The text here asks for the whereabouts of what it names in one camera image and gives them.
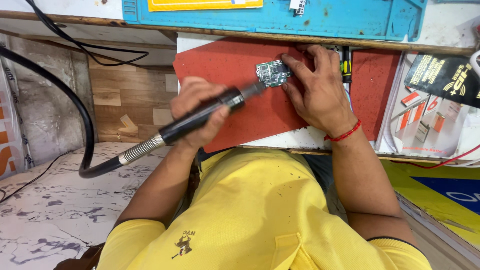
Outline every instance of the hand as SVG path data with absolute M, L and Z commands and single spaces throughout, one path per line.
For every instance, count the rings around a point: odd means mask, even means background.
M 282 89 L 290 97 L 295 110 L 310 125 L 337 138 L 351 130 L 358 119 L 350 110 L 347 94 L 342 84 L 339 70 L 340 56 L 320 45 L 299 45 L 299 51 L 307 51 L 313 58 L 315 71 L 312 72 L 302 62 L 283 54 L 282 61 L 305 86 L 305 94 L 291 83 L 282 84 Z
M 200 77 L 185 77 L 180 94 L 170 102 L 173 119 L 182 117 L 197 107 L 202 101 L 214 98 L 226 89 L 225 85 L 212 84 Z M 180 139 L 176 145 L 196 153 L 200 147 L 213 140 L 229 113 L 230 108 L 226 105 L 218 108 L 212 113 L 205 126 Z

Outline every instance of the left hand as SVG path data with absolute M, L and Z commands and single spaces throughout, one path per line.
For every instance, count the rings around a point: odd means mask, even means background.
M 202 101 L 214 98 L 226 89 L 226 85 L 213 84 L 200 77 L 185 77 L 180 94 L 170 102 L 173 119 L 182 117 L 197 107 Z M 178 140 L 176 145 L 184 150 L 196 153 L 200 147 L 203 147 L 215 138 L 229 113 L 230 109 L 226 105 L 218 108 L 210 115 L 205 126 Z

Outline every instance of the chip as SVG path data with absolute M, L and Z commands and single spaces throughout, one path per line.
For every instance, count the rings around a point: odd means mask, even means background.
M 292 71 L 281 60 L 257 65 L 257 77 L 265 86 L 279 86 L 287 82 L 287 77 L 292 76 Z

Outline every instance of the man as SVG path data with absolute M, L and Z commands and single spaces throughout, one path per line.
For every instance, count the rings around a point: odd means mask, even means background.
M 319 45 L 298 49 L 314 58 L 316 69 L 282 55 L 305 93 L 290 83 L 282 88 L 305 121 L 333 138 L 333 177 L 348 224 L 328 213 L 318 184 L 328 180 L 317 182 L 302 155 L 237 147 L 201 162 L 190 208 L 165 229 L 186 190 L 195 154 L 228 116 L 222 107 L 205 127 L 177 142 L 138 189 L 108 236 L 99 270 L 431 269 L 415 247 L 381 163 L 356 128 L 339 55 Z M 171 103 L 173 117 L 225 89 L 185 78 Z

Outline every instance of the right hand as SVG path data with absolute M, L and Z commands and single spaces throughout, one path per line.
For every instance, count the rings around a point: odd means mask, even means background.
M 287 54 L 282 55 L 282 61 L 305 86 L 305 94 L 302 96 L 295 85 L 282 84 L 282 89 L 290 97 L 298 115 L 332 138 L 350 131 L 358 119 L 350 109 L 342 84 L 339 54 L 314 44 L 299 45 L 297 49 L 307 51 L 315 62 L 315 71 L 312 72 L 295 58 Z

